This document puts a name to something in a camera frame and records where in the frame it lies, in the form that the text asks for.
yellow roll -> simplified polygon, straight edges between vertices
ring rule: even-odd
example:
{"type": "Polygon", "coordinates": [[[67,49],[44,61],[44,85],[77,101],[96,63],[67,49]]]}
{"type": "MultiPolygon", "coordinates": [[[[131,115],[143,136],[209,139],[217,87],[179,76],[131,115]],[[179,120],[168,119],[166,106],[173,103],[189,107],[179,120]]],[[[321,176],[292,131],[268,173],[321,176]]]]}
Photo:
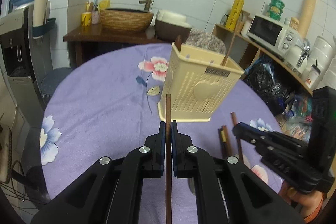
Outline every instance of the yellow roll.
{"type": "Polygon", "coordinates": [[[313,13],[316,5],[316,0],[304,0],[302,12],[300,15],[300,23],[297,29],[301,38],[304,39],[307,36],[307,32],[313,18],[313,13]]]}
{"type": "Polygon", "coordinates": [[[244,0],[235,0],[235,2],[233,3],[231,12],[225,24],[225,27],[230,31],[233,31],[235,29],[239,15],[243,9],[244,3],[245,3],[244,0]]]}

blue flower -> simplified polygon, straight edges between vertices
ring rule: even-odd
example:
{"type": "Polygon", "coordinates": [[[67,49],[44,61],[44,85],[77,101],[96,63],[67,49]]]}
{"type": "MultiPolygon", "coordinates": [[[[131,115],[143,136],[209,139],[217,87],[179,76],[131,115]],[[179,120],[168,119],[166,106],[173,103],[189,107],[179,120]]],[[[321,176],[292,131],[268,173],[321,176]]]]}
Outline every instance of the blue flower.
{"type": "Polygon", "coordinates": [[[49,115],[43,118],[40,133],[41,163],[46,165],[55,160],[58,147],[55,144],[62,135],[58,128],[53,128],[55,121],[49,115]]]}
{"type": "Polygon", "coordinates": [[[273,131],[272,127],[268,123],[265,123],[261,118],[259,118],[257,121],[251,120],[250,126],[259,129],[260,131],[273,131]]]}

orange wristband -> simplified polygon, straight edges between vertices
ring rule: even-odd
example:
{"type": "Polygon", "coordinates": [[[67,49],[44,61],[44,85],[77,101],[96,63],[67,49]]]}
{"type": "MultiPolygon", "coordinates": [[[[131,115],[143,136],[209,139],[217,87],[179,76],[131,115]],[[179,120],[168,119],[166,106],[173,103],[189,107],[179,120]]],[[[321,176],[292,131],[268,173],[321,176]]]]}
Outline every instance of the orange wristband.
{"type": "Polygon", "coordinates": [[[321,210],[321,208],[322,208],[323,196],[324,196],[324,195],[322,194],[321,202],[320,202],[319,206],[317,206],[316,210],[315,210],[312,214],[310,214],[309,216],[307,216],[307,217],[304,219],[304,221],[305,221],[306,223],[309,223],[310,221],[313,221],[313,220],[317,217],[317,215],[319,214],[319,212],[320,212],[320,210],[321,210]]]}

microwave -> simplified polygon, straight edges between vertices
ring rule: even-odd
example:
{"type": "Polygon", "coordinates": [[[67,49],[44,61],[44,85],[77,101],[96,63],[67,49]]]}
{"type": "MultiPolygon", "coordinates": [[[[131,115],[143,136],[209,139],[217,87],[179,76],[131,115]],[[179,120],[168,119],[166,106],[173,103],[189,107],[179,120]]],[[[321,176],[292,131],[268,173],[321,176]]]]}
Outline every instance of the microwave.
{"type": "Polygon", "coordinates": [[[254,17],[247,35],[281,58],[284,58],[291,45],[300,40],[296,30],[264,15],[254,17]]]}

human hand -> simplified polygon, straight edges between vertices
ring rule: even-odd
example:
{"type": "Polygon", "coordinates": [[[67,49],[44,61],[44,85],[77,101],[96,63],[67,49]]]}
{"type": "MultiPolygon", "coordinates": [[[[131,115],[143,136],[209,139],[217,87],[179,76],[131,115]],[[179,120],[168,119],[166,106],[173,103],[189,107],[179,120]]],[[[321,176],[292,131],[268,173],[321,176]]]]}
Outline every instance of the human hand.
{"type": "Polygon", "coordinates": [[[304,195],[290,187],[287,182],[283,182],[279,195],[288,203],[295,201],[303,206],[301,215],[305,218],[311,215],[320,205],[323,194],[319,191],[313,191],[308,195],[304,195]]]}

